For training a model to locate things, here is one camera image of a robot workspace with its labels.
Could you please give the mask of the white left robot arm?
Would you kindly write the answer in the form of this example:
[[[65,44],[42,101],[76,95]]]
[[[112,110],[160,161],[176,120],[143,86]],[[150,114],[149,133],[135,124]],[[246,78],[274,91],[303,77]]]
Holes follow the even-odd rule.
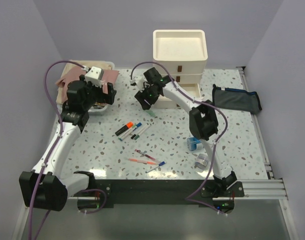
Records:
[[[68,178],[61,173],[69,152],[83,132],[89,118],[89,110],[95,103],[112,105],[117,91],[111,82],[107,92],[84,75],[67,86],[67,100],[62,105],[58,126],[45,153],[31,171],[19,176],[19,185],[26,207],[61,211],[67,199],[79,192],[91,196],[96,191],[94,174],[76,171]]]

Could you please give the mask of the cream drawer organizer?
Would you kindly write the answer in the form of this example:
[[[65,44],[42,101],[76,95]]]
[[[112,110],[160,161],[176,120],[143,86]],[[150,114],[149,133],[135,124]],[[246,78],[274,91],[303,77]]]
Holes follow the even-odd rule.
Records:
[[[163,65],[190,95],[200,98],[200,83],[208,60],[205,32],[201,29],[156,29],[153,61]]]

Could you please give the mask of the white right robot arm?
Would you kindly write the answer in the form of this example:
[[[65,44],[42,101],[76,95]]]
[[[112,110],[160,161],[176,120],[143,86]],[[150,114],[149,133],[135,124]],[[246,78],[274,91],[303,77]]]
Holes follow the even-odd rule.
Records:
[[[210,100],[203,101],[190,95],[170,75],[162,76],[152,67],[144,72],[144,78],[130,78],[130,84],[138,87],[136,100],[143,110],[149,110],[160,96],[166,97],[188,114],[189,131],[200,140],[211,157],[215,191],[225,197],[233,191],[237,177],[225,157],[216,153],[220,138],[228,129],[228,119]]]

